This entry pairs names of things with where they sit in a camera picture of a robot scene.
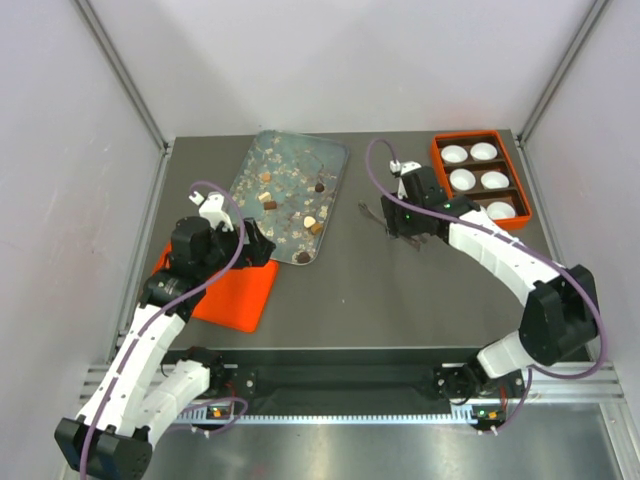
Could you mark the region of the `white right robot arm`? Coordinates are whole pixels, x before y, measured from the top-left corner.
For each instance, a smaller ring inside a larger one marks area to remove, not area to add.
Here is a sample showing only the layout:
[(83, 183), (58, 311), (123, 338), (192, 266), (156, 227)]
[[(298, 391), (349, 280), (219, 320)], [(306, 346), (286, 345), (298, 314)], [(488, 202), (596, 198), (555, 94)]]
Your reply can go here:
[(469, 388), (487, 396), (504, 376), (525, 367), (550, 367), (599, 334), (591, 272), (539, 256), (500, 228), (487, 208), (465, 195), (448, 198), (432, 168), (416, 162), (390, 163), (398, 180), (381, 197), (392, 236), (431, 235), (475, 260), (523, 306), (519, 327), (481, 348), (465, 366)]

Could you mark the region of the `dark truffle chocolate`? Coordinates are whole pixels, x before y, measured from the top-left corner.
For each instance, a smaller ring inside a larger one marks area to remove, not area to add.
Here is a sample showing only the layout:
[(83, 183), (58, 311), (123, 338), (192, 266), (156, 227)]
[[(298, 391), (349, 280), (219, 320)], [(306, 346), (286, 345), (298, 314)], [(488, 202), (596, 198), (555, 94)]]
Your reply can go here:
[(307, 252), (300, 252), (296, 256), (296, 262), (298, 264), (306, 264), (311, 260), (310, 255)]

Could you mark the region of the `metal serving tongs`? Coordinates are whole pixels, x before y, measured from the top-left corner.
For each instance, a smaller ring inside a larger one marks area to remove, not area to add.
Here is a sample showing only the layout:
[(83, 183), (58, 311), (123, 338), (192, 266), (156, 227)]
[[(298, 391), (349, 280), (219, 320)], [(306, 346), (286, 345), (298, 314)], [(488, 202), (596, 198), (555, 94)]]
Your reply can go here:
[(427, 240), (421, 236), (408, 236), (398, 229), (398, 225), (394, 222), (389, 223), (386, 217), (382, 217), (373, 212), (373, 210), (364, 202), (357, 202), (359, 212), (367, 219), (374, 221), (382, 226), (390, 238), (401, 239), (414, 250), (420, 251), (421, 247), (427, 243)]

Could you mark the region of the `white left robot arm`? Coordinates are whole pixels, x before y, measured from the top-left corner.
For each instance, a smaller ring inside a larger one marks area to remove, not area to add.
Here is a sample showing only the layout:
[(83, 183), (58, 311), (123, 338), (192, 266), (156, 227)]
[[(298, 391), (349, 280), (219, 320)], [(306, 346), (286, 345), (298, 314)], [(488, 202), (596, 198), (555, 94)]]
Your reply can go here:
[(81, 477), (140, 479), (153, 451), (197, 397), (216, 396), (228, 374), (220, 355), (192, 348), (158, 387), (161, 362), (207, 288), (231, 269), (263, 267), (275, 244), (247, 218), (239, 227), (203, 217), (180, 219), (161, 268), (144, 283), (130, 330), (100, 385), (54, 439)]

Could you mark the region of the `white heart chocolate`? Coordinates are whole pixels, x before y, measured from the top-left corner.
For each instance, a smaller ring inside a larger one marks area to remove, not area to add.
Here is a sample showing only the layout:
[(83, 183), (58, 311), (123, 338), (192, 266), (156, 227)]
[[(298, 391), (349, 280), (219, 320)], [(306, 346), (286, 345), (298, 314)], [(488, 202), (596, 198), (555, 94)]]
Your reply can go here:
[(316, 224), (316, 219), (312, 216), (306, 216), (303, 220), (303, 225), (305, 228), (311, 228)]

